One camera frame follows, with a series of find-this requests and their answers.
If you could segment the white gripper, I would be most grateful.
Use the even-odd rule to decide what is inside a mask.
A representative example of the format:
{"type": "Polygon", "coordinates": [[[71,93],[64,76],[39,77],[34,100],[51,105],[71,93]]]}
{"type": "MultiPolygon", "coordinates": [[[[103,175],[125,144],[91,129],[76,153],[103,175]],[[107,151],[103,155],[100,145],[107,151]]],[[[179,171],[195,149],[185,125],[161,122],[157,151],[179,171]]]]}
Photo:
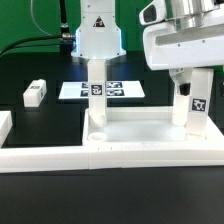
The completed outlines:
{"type": "Polygon", "coordinates": [[[152,0],[139,20],[148,66],[170,69],[178,94],[190,94],[188,67],[224,65],[224,0],[152,0]]]}

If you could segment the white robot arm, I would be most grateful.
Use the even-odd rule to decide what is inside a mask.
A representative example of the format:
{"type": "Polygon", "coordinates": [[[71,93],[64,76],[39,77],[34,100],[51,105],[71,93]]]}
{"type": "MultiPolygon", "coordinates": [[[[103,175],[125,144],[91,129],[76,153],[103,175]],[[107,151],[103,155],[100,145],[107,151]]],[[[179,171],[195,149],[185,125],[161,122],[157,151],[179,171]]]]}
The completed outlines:
{"type": "MultiPolygon", "coordinates": [[[[72,55],[123,56],[115,0],[80,0],[81,24],[72,55]]],[[[140,13],[143,46],[152,70],[224,65],[224,0],[152,0],[140,13]]]]}

